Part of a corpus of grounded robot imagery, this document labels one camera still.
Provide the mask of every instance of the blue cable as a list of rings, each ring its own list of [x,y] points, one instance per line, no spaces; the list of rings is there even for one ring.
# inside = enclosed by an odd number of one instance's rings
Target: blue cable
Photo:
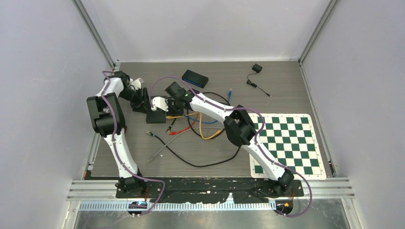
[[[232,96],[232,88],[229,89],[229,92],[228,92],[228,103],[230,103],[230,101],[231,101],[231,96]],[[191,119],[191,120],[193,120],[193,121],[199,122],[198,119],[188,117],[187,115],[184,115],[184,114],[183,114],[183,116],[186,117],[186,118],[188,118],[188,119]],[[204,121],[202,121],[202,123],[204,123],[204,124],[214,124],[214,123],[216,123],[216,122],[218,122],[218,121],[217,121],[217,120],[215,120],[215,121],[213,121],[213,122],[204,122]]]
[[[232,88],[229,89],[229,92],[228,92],[228,103],[231,102],[231,95],[232,95]]]
[[[186,116],[186,115],[184,115],[184,114],[183,114],[183,116],[184,116],[184,117],[187,117],[188,119],[191,119],[191,120],[193,120],[193,121],[199,122],[199,120],[198,120],[198,119],[188,117],[188,116]],[[218,122],[218,121],[217,121],[217,120],[215,120],[215,121],[210,122],[210,123],[209,123],[209,122],[204,122],[204,121],[202,121],[202,123],[205,123],[205,124],[214,124],[214,123],[216,123],[216,122]]]

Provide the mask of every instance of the metal floor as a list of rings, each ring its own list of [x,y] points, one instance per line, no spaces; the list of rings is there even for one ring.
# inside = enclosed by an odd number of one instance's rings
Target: metal floor
[[[181,77],[187,69],[207,76],[209,82],[202,92],[215,92],[227,98],[228,90],[232,88],[231,105],[238,104],[245,107],[252,107],[262,113],[284,113],[284,114],[309,114],[312,117],[316,130],[316,137],[319,142],[322,160],[328,177],[331,177],[327,157],[322,140],[319,135],[315,117],[309,102],[304,80],[298,66],[298,62],[257,62],[263,67],[261,73],[251,75],[249,78],[263,90],[272,95],[267,97],[260,89],[253,88],[246,84],[246,76],[254,73],[251,69],[254,62],[165,62],[165,63],[122,63],[120,69],[131,78],[143,78],[143,86],[148,88],[150,95],[167,95],[164,91],[174,80],[165,79],[160,81],[150,91],[152,84],[163,76]],[[209,96],[221,101],[216,96]],[[143,176],[146,177],[249,177],[249,155],[241,149],[238,156],[233,160],[221,165],[195,168],[189,166],[167,149],[161,151],[161,156],[148,163],[147,160],[155,154],[162,143],[146,134],[151,131],[161,137],[165,142],[173,136],[166,134],[170,122],[166,124],[146,124],[146,115],[135,113],[131,110],[129,102],[120,99],[120,105],[124,112],[127,132],[126,140],[132,157],[139,166]],[[204,121],[212,119],[203,116]],[[187,126],[187,120],[180,118],[176,121],[173,131],[182,130]],[[220,126],[220,124],[203,125]],[[211,136],[214,130],[203,130],[205,136]],[[179,136],[170,145],[173,151],[185,160],[196,164],[205,165],[230,158],[237,148],[226,138],[225,133],[215,140],[202,140],[193,132]],[[93,166],[92,176],[94,177],[116,177],[118,176],[117,165],[110,148],[102,139],[97,151],[96,160]]]

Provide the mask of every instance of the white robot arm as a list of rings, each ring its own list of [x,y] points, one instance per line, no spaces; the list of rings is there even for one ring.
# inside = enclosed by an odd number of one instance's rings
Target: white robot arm
[[[218,120],[219,123],[224,123],[225,118],[231,116],[232,111],[226,111],[226,110],[232,109],[234,107],[218,103],[218,102],[206,97],[202,93],[199,93],[198,95],[202,99],[193,97],[193,99],[190,102],[190,106],[193,111],[201,112],[202,114],[208,115],[208,116],[214,118],[215,120]],[[215,103],[218,106],[222,107],[223,109],[215,107],[215,106],[209,104],[207,101]],[[258,144],[256,144],[254,138],[252,138],[249,141],[250,144],[242,145],[242,148],[245,149],[248,153],[250,153],[253,156],[253,158],[262,166],[263,170],[266,172],[266,174],[268,175],[268,177],[270,179],[278,180],[280,177],[283,176],[284,169],[281,167],[278,167],[276,165],[273,165],[272,163],[270,163],[269,160],[267,160],[265,158],[265,156],[259,150],[259,146],[261,146],[262,149],[265,149],[265,154],[270,159],[277,162],[277,159],[274,158],[274,156],[267,150],[267,148],[263,145],[263,143],[260,141],[259,138],[257,139],[257,141],[258,141]]]
[[[127,169],[130,169],[137,176],[142,176],[137,164],[132,159],[125,140],[125,118],[119,106],[118,97],[131,101],[134,111],[146,113],[145,109],[155,111],[159,108],[161,112],[175,110],[182,113],[184,109],[191,109],[214,118],[223,123],[229,141],[235,146],[244,148],[262,166],[268,177],[271,180],[277,181],[277,187],[274,188],[277,193],[282,193],[289,188],[294,179],[293,174],[275,165],[274,162],[277,162],[277,159],[266,149],[259,138],[254,139],[256,130],[246,110],[237,110],[238,107],[234,108],[218,103],[199,92],[194,95],[191,91],[185,91],[175,82],[166,89],[166,92],[174,100],[174,104],[167,104],[164,98],[155,97],[151,101],[151,107],[149,99],[145,101],[145,98],[148,96],[146,88],[144,90],[141,89],[142,82],[142,79],[133,81],[125,73],[115,72],[109,83],[108,80],[105,80],[103,89],[96,96],[87,99],[93,128],[108,143],[116,160],[120,177],[117,184],[118,188],[134,193],[136,190],[131,190],[130,187],[138,187],[140,190],[142,190],[142,187],[145,187],[143,180],[135,178],[127,171]],[[115,113],[117,131],[114,138],[112,138],[112,134],[115,122],[111,111],[101,96],[104,96],[108,100]]]

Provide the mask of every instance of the chess mat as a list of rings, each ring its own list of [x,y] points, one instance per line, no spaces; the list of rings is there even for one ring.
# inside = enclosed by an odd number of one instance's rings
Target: chess mat
[[[258,131],[263,121],[249,114]],[[325,180],[326,173],[309,114],[261,114],[265,126],[260,140],[279,163],[294,169],[308,180]],[[250,155],[250,174],[253,178],[268,178],[263,168]]]

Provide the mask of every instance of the black cable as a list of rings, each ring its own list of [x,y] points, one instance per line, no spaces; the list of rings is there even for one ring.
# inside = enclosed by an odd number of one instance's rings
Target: black cable
[[[173,122],[170,124],[170,126],[167,128],[167,130],[166,130],[166,132],[169,132],[169,131],[171,131],[171,128],[173,127],[173,125],[174,125],[174,122],[177,120],[177,118],[174,118],[173,119]]]
[[[257,73],[251,73],[251,74],[247,75],[247,82],[246,82],[246,84],[248,84],[248,85],[250,85],[250,86],[252,86],[252,87],[254,87],[254,88],[259,88],[259,89],[262,90],[262,92],[264,92],[268,97],[271,97],[271,95],[270,95],[269,93],[265,92],[263,89],[261,89],[259,86],[257,86],[257,84],[252,83],[252,81],[249,79],[249,76],[250,76],[250,75],[256,75],[256,74],[257,74]]]
[[[251,73],[251,74],[247,75],[247,81],[248,81],[248,82],[251,82],[250,79],[249,79],[249,76],[250,76],[250,75],[256,75],[256,74],[257,74],[257,73]]]
[[[271,95],[265,91],[263,91],[263,89],[261,89],[259,86],[257,86],[258,89],[262,90],[262,92],[264,92],[268,97],[271,97]]]
[[[227,99],[225,99],[222,95],[217,94],[215,92],[203,92],[203,94],[214,94],[218,97],[221,97],[223,100],[225,100],[225,102],[230,106],[231,104],[228,102]],[[201,137],[201,135],[199,133],[197,133],[194,128],[191,125],[190,119],[187,119],[187,122],[189,123],[189,127],[191,129],[191,131],[193,131],[197,136]],[[217,135],[215,135],[214,137],[210,138],[209,140],[215,139],[217,138],[219,135],[221,135],[223,132],[225,131],[225,129],[222,129]]]
[[[157,138],[160,142],[162,142],[162,144],[164,144],[164,145],[166,144],[160,137],[156,136],[155,134],[149,133],[149,135],[151,135],[151,136]],[[239,150],[240,150],[241,147],[238,147],[238,150],[236,151],[236,153],[235,153],[231,158],[226,159],[226,160],[223,160],[223,161],[220,161],[220,162],[216,162],[216,163],[204,165],[204,166],[197,166],[197,165],[191,164],[190,162],[184,160],[184,159],[181,158],[179,155],[177,155],[177,154],[176,154],[172,149],[170,149],[168,146],[166,146],[166,148],[167,148],[172,154],[174,154],[178,159],[180,159],[181,161],[183,161],[184,163],[186,163],[186,164],[188,164],[188,165],[190,165],[190,166],[192,166],[192,167],[203,168],[203,167],[209,167],[209,166],[219,165],[219,164],[222,164],[222,163],[225,163],[225,162],[227,162],[227,161],[230,161],[230,160],[234,159],[234,158],[236,157],[236,155],[238,155]]]
[[[257,188],[254,188],[253,190],[256,191],[256,192],[260,192],[261,194],[263,194],[263,195],[265,195],[265,196],[267,196],[267,197],[270,197],[270,198],[279,198],[279,197],[281,197],[281,195],[279,195],[278,197],[271,197],[271,196],[269,196],[268,194],[266,194],[266,193],[260,191],[260,190],[257,189]]]

